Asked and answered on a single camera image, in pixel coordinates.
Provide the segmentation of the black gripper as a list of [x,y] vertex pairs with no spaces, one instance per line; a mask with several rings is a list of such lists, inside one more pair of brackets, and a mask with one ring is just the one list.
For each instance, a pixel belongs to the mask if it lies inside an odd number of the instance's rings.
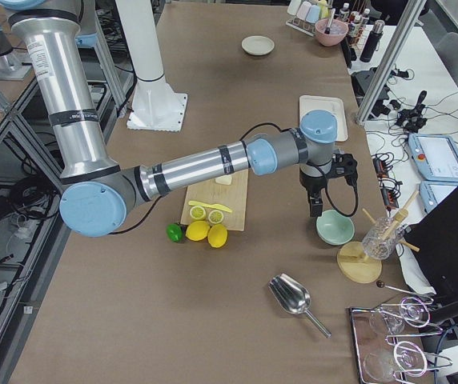
[[312,161],[300,165],[299,180],[307,191],[309,212],[312,218],[321,216],[323,213],[323,199],[319,198],[321,190],[325,190],[327,199],[331,201],[327,189],[331,179],[344,177],[346,183],[352,187],[356,201],[358,201],[357,164],[352,154],[333,154],[331,159],[322,165],[316,165]]

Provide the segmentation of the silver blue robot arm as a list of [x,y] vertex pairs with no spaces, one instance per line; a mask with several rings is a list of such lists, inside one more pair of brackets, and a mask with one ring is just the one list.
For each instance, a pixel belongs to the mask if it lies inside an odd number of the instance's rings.
[[138,205],[245,169],[264,175],[297,165],[313,217],[321,214],[331,179],[342,177],[356,186],[356,160],[336,151],[337,121],[326,110],[308,112],[299,127],[277,135],[245,134],[212,150],[122,169],[106,151],[78,52],[80,39],[93,41],[94,3],[4,1],[2,6],[12,31],[26,44],[58,141],[66,186],[59,210],[73,231],[88,237],[115,234]]

